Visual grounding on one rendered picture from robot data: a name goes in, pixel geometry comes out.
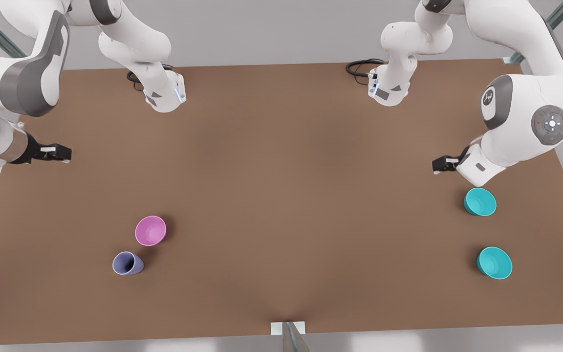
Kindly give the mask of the pink bowl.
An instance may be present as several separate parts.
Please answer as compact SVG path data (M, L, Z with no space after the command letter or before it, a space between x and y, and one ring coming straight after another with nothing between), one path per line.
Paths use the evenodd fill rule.
M145 217L136 225L134 236L143 246L157 245L166 236L166 223L158 216Z

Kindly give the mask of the lavender blue cup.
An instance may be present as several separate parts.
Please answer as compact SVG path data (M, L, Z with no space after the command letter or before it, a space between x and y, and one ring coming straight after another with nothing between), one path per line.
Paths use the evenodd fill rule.
M121 252L112 260L112 270L118 275L134 275L143 269L144 262L132 252Z

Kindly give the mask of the teal bowl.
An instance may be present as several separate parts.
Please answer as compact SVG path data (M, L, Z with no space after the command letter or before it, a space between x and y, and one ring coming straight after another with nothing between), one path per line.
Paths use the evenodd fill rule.
M498 203L491 192L477 187L465 194L463 207L474 216L486 217L496 211Z
M492 279L506 279L512 274L512 260L504 250L490 246L482 249L476 257L480 272Z

